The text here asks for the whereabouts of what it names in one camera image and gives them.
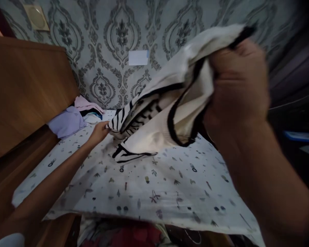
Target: gray patterned wall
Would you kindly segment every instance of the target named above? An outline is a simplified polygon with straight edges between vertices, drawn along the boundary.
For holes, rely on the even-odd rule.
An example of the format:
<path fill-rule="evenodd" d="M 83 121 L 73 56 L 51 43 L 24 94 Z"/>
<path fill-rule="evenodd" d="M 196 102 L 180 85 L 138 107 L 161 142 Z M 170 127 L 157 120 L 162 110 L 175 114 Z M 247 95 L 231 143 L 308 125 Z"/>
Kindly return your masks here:
<path fill-rule="evenodd" d="M 37 32 L 22 2 L 0 0 L 17 38 L 65 47 L 81 94 L 106 109 L 129 102 L 206 28 L 257 22 L 254 40 L 273 64 L 304 25 L 292 0 L 24 0 L 45 13 L 50 32 Z M 149 64 L 129 66 L 128 51 L 140 49 Z"/>

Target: wooden panel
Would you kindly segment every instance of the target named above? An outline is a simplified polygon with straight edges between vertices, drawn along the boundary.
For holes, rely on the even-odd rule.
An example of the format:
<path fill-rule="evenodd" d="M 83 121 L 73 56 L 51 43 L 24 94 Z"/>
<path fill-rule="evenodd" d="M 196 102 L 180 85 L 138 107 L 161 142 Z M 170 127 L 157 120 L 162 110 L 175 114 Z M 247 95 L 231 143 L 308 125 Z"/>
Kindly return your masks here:
<path fill-rule="evenodd" d="M 78 95 L 64 48 L 0 37 L 0 157 Z"/>
<path fill-rule="evenodd" d="M 14 210 L 11 204 L 15 189 L 58 143 L 48 126 L 43 126 L 19 147 L 0 158 L 0 224 Z"/>
<path fill-rule="evenodd" d="M 36 247 L 74 247 L 77 245 L 79 229 L 71 229 L 73 223 L 80 226 L 81 216 L 76 214 L 65 214 L 61 217 L 49 221 L 43 231 Z"/>

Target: bed sheet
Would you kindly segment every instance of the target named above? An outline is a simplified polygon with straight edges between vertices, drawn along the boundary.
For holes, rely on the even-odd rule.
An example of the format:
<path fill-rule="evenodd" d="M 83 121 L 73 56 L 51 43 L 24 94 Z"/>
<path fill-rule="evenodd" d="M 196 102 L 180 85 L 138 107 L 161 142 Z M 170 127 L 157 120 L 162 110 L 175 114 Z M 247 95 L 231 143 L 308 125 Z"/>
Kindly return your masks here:
<path fill-rule="evenodd" d="M 103 121 L 115 111 L 106 110 Z M 61 140 L 14 192 L 18 206 L 92 133 L 89 124 Z M 108 135 L 88 155 L 45 219 L 70 212 L 123 216 L 199 231 L 244 234 L 264 246 L 258 223 L 236 192 L 220 153 L 202 136 L 187 148 L 117 164 Z"/>

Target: wallpaper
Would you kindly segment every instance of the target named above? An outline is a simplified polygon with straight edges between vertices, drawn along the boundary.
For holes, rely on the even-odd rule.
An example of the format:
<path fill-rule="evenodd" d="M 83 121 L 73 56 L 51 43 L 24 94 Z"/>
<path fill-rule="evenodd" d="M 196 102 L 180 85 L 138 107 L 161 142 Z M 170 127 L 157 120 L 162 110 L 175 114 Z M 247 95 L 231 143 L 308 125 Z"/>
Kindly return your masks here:
<path fill-rule="evenodd" d="M 34 31 L 22 6 L 40 5 L 50 32 Z M 274 64 L 304 26 L 293 0 L 0 0 L 17 38 L 63 46 L 80 89 L 104 109 L 122 108 L 190 39 L 212 26 L 247 23 Z M 128 51 L 149 50 L 146 66 Z"/>

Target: white sticker on wall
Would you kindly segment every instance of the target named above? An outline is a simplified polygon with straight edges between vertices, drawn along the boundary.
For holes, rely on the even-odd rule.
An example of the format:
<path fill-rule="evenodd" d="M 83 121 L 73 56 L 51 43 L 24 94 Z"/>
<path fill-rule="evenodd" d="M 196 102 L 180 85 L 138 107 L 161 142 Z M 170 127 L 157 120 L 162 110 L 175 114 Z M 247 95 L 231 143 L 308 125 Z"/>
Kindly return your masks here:
<path fill-rule="evenodd" d="M 149 50 L 138 50 L 128 52 L 128 65 L 147 65 Z"/>

